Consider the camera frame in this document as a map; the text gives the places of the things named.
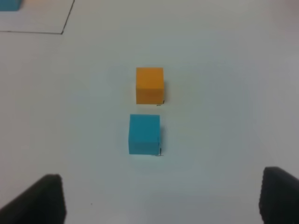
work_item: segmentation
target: toy block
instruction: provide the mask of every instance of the toy block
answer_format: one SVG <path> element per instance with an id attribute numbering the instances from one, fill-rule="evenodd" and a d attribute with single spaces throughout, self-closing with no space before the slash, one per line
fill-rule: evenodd
<path id="1" fill-rule="evenodd" d="M 130 115 L 129 153 L 141 155 L 160 154 L 160 116 Z"/>
<path id="2" fill-rule="evenodd" d="M 0 11 L 18 11 L 21 0 L 0 0 Z"/>
<path id="3" fill-rule="evenodd" d="M 164 73 L 163 68 L 136 69 L 136 103 L 163 104 Z"/>

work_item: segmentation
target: blue cube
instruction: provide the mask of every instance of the blue cube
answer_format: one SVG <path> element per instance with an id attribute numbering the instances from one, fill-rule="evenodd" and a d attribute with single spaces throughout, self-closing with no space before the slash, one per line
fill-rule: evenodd
<path id="1" fill-rule="evenodd" d="M 159 115 L 130 115 L 129 153 L 139 155 L 160 154 Z"/>
<path id="2" fill-rule="evenodd" d="M 0 11 L 18 11 L 21 0 L 0 0 Z"/>

